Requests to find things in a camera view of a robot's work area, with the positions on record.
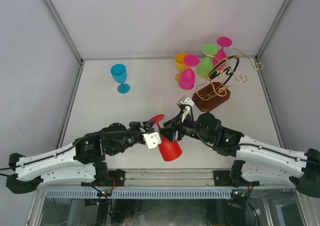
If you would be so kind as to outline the red plastic wine glass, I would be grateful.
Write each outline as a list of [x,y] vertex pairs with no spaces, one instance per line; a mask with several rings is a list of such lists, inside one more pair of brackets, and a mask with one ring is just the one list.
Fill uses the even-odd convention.
[[175,140],[171,142],[162,134],[161,144],[158,145],[159,151],[164,161],[174,161],[182,155],[182,149],[179,146],[178,142]]

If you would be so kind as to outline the pink wine glass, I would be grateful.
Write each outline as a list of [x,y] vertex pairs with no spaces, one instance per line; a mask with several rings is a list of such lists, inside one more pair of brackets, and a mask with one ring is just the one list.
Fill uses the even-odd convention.
[[220,50],[214,55],[214,57],[211,59],[213,63],[213,67],[215,68],[217,64],[222,61],[224,58],[227,57],[224,49],[226,47],[230,47],[232,45],[232,40],[228,37],[220,37],[217,39],[217,44],[221,47]]
[[196,81],[195,71],[199,63],[200,59],[196,55],[187,54],[183,57],[178,81],[180,88],[183,90],[191,90],[194,87]]

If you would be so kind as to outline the gold wire wine glass rack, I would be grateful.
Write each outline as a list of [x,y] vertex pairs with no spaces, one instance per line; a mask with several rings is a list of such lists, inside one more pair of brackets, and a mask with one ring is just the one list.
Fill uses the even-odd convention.
[[237,53],[227,56],[220,61],[217,66],[204,77],[205,82],[195,87],[195,93],[192,96],[194,104],[202,112],[209,112],[217,106],[227,101],[231,96],[230,85],[231,79],[235,79],[239,83],[245,83],[248,80],[247,75],[237,74],[240,66],[240,58],[248,59],[250,65],[257,71],[264,69],[264,64],[254,62],[248,55],[240,51],[238,48],[230,46]]

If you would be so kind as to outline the orange plastic wine glass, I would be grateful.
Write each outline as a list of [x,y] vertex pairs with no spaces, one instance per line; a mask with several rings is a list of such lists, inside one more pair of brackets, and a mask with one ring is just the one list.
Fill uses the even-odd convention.
[[175,75],[175,80],[178,82],[180,80],[181,73],[187,69],[187,66],[184,64],[184,57],[187,55],[187,53],[182,52],[176,54],[174,60],[175,60],[175,67],[178,70],[178,73]]

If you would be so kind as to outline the green plastic wine glass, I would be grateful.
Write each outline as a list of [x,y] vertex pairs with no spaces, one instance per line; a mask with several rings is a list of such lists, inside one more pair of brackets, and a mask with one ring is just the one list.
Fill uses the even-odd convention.
[[197,74],[200,77],[205,77],[213,69],[212,57],[218,52],[218,48],[214,44],[205,44],[202,47],[202,53],[205,55],[204,58],[200,60],[197,67]]

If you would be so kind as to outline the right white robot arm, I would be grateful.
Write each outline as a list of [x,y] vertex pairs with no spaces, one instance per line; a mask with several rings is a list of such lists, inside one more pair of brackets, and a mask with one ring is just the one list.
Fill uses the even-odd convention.
[[320,196],[320,152],[293,151],[268,145],[222,126],[211,113],[178,115],[164,123],[160,134],[170,141],[184,136],[197,139],[223,156],[234,157],[229,178],[235,185],[246,182],[272,183],[294,187],[298,192]]

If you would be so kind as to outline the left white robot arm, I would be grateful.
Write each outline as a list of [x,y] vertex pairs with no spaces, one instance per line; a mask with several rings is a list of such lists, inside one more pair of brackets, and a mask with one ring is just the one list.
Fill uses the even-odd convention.
[[8,162],[13,174],[6,177],[6,187],[14,194],[23,194],[54,184],[106,185],[110,180],[106,157],[135,144],[156,147],[160,139],[155,125],[152,119],[131,122],[129,128],[113,123],[47,153],[29,157],[13,153]]

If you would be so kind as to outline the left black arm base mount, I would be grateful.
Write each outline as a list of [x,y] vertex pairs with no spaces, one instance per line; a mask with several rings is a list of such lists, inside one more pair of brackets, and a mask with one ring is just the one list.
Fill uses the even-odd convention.
[[82,182],[81,186],[96,186],[96,187],[102,187],[102,186],[124,186],[126,179],[126,172],[124,170],[109,170],[108,171],[108,178],[101,177],[98,179],[94,179],[93,182]]

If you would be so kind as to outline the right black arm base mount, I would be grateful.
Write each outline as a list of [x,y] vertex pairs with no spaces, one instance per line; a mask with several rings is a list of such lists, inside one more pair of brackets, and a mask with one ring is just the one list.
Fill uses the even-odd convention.
[[247,181],[243,178],[242,172],[232,173],[230,170],[215,170],[213,172],[215,186],[230,186],[230,187],[245,187],[245,186],[260,186],[259,181]]

